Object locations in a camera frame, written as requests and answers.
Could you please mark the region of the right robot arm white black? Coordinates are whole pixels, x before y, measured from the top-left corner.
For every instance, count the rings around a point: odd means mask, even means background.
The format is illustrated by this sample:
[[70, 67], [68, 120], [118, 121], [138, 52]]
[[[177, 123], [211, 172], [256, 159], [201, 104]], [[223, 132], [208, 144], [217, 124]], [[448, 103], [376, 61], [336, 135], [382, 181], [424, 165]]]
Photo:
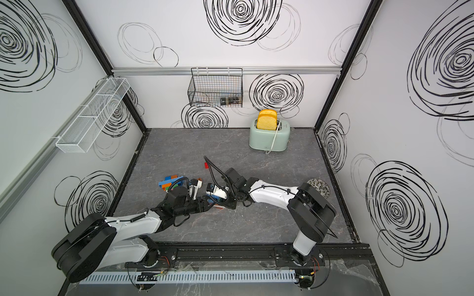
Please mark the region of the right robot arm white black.
[[279, 186], [258, 178], [246, 179], [233, 168], [222, 173], [221, 177], [229, 198], [269, 204], [289, 211], [299, 228], [292, 253], [298, 259], [307, 259], [316, 244], [323, 242], [332, 232], [330, 226], [336, 217], [336, 209], [323, 195], [325, 183], [319, 179], [311, 179], [296, 187]]

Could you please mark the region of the light blue long lego brick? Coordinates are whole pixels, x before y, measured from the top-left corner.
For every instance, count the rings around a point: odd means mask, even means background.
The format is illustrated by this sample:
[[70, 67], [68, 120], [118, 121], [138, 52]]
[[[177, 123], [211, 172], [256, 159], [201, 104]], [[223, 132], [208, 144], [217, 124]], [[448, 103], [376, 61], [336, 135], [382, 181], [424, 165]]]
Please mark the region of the light blue long lego brick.
[[220, 205], [220, 203], [216, 202], [215, 200], [213, 200], [211, 198], [208, 198], [208, 203], [210, 203], [212, 205]]

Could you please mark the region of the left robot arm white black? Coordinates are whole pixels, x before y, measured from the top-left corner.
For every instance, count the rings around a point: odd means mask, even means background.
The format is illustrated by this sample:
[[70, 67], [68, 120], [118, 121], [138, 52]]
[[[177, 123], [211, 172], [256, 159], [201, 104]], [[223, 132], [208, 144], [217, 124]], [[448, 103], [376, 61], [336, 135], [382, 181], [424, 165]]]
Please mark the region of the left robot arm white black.
[[207, 197], [190, 196], [185, 186], [174, 187], [154, 208], [125, 217], [92, 213], [71, 230], [51, 251], [56, 267], [71, 283], [80, 282], [98, 269], [121, 263], [153, 267], [164, 260], [150, 235], [176, 226], [178, 217], [207, 212]]

